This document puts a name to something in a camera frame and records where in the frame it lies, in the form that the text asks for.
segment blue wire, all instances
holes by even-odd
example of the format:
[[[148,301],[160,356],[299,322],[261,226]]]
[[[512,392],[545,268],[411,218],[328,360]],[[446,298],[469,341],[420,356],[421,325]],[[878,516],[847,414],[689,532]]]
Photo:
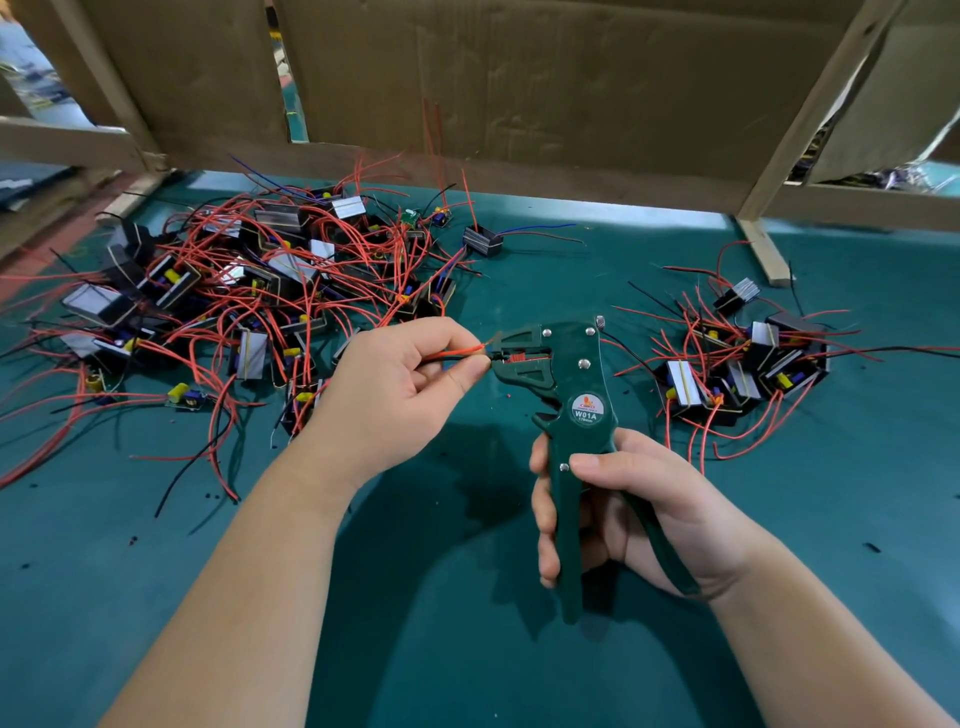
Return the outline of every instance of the blue wire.
[[[298,192],[298,191],[295,190],[295,189],[290,189],[290,187],[285,187],[284,185],[280,184],[279,182],[274,182],[274,181],[271,180],[269,177],[267,177],[267,176],[265,176],[265,175],[261,175],[259,172],[257,172],[255,169],[253,169],[253,168],[252,168],[251,166],[249,166],[247,163],[240,161],[240,160],[239,160],[238,158],[236,158],[234,155],[228,155],[228,157],[230,157],[231,159],[233,159],[233,161],[235,161],[235,162],[236,162],[237,164],[239,164],[241,167],[243,167],[244,169],[246,169],[248,172],[250,172],[250,173],[252,173],[252,174],[255,174],[255,175],[256,175],[257,177],[259,177],[261,180],[266,180],[267,182],[269,182],[269,183],[270,183],[273,187],[275,187],[276,189],[282,189],[282,190],[283,190],[284,192],[286,192],[288,195],[293,195],[294,197],[302,197],[304,200],[309,200],[311,203],[317,202],[317,198],[314,197],[313,195],[307,196],[307,195],[304,195],[302,192]]]
[[[498,235],[503,235],[507,232],[520,232],[520,231],[531,231],[536,230],[537,228],[542,228],[544,230],[556,230],[557,228],[574,228],[576,223],[563,223],[562,225],[528,225],[525,228],[510,228],[508,231],[498,232]]]

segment wire stripper handle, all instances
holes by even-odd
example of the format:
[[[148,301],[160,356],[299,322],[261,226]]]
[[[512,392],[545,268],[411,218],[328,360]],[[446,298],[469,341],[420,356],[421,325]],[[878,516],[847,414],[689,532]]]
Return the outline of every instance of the wire stripper handle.
[[[604,452],[613,451],[613,442]],[[580,496],[584,482],[569,467],[570,455],[583,452],[579,448],[564,447],[560,440],[549,440],[550,495],[557,507],[557,530],[554,540],[560,557],[560,576],[556,594],[560,612],[567,624],[575,624],[584,613],[582,561],[580,556]]]
[[[693,578],[693,574],[690,573],[686,564],[681,561],[680,554],[667,540],[653,503],[627,491],[623,492],[623,498],[630,504],[630,507],[636,513],[636,517],[640,519],[643,530],[647,532],[647,538],[650,539],[650,546],[653,547],[654,555],[660,563],[660,568],[663,569],[663,573],[666,574],[670,583],[684,596],[699,594],[700,584]]]

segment w01a label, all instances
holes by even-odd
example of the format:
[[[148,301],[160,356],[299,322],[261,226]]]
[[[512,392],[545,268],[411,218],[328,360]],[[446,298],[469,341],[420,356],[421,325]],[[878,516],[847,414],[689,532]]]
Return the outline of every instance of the w01a label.
[[[603,402],[594,395],[580,395],[570,405],[570,414],[581,425],[596,425],[603,419]]]

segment teal mat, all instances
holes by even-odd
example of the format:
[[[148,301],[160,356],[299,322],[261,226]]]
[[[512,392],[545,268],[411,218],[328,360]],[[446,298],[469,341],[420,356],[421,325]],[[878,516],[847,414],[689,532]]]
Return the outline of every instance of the teal mat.
[[[203,175],[159,196],[196,204],[239,188],[250,185]],[[433,194],[407,191],[412,204]],[[586,243],[510,236],[503,255],[479,264],[483,278],[461,278],[452,312],[481,339],[541,319],[603,313],[611,331],[646,352],[646,322],[611,308],[651,310],[626,280],[654,295],[691,290],[696,277],[656,266],[711,267],[737,236],[710,214],[475,199],[478,219],[494,230],[572,221],[580,227],[559,232]],[[151,203],[140,218],[157,230],[175,209]],[[458,225],[441,236],[448,249],[467,216],[457,209]],[[862,329],[857,346],[960,343],[960,236],[770,229],[793,263],[805,311],[853,309],[828,320]],[[91,241],[72,260],[92,264],[97,248]],[[724,271],[763,280],[745,247],[728,252]],[[788,291],[764,295],[793,305]],[[0,346],[18,340],[13,320],[0,328]],[[605,356],[611,370],[631,363],[613,348]],[[768,443],[708,462],[708,476],[960,716],[960,483],[952,458],[960,362],[912,353],[886,359],[836,359]],[[5,388],[36,371],[35,357],[0,361]],[[3,411],[68,393],[72,383],[51,379]],[[167,388],[144,376],[130,384]],[[626,376],[611,389],[621,422],[649,431],[649,380]],[[241,495],[279,452],[268,442],[279,401],[269,401],[230,443],[228,469]],[[334,560],[310,726],[760,725],[722,634],[700,606],[608,567],[588,577],[582,622],[563,625],[538,580],[529,513],[526,462],[537,436],[529,415],[538,407],[489,376],[421,456],[358,495]],[[65,417],[49,415],[52,408],[0,423],[4,471]],[[206,442],[206,415],[145,408],[91,419],[57,457],[0,492],[4,725],[94,725],[236,512],[216,498],[216,481],[199,463],[155,521],[179,464],[129,458],[192,454]],[[675,438],[682,441],[680,430]]]

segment green wire stripper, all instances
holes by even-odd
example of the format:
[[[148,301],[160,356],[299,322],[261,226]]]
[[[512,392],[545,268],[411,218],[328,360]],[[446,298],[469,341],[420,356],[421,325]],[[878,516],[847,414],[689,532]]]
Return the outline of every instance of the green wire stripper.
[[[603,316],[594,321],[565,321],[522,328],[497,336],[488,346],[493,373],[505,384],[529,389],[553,411],[533,416],[549,438],[550,483],[557,505],[557,595],[564,622],[574,624],[584,611],[580,573],[580,495],[584,484],[568,465],[574,452],[614,452],[613,414],[600,357]],[[700,586],[667,541],[653,506],[624,493],[640,519],[660,566],[683,595]]]

